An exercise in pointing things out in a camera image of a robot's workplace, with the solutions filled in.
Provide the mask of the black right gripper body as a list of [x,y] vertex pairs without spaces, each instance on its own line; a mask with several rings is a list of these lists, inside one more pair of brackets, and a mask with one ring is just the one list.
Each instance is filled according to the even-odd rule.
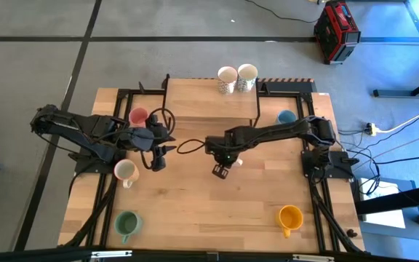
[[244,145],[241,133],[229,132],[224,136],[207,136],[205,138],[205,153],[212,154],[215,161],[222,166],[242,166],[239,158]]

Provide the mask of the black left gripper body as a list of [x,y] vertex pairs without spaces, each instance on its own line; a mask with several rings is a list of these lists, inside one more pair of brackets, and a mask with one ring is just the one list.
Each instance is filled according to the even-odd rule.
[[151,114],[146,120],[146,127],[152,132],[152,144],[151,152],[153,159],[151,161],[151,170],[158,172],[166,167],[164,156],[156,155],[156,147],[162,146],[161,143],[157,143],[159,138],[167,136],[167,128],[160,122],[155,114]]

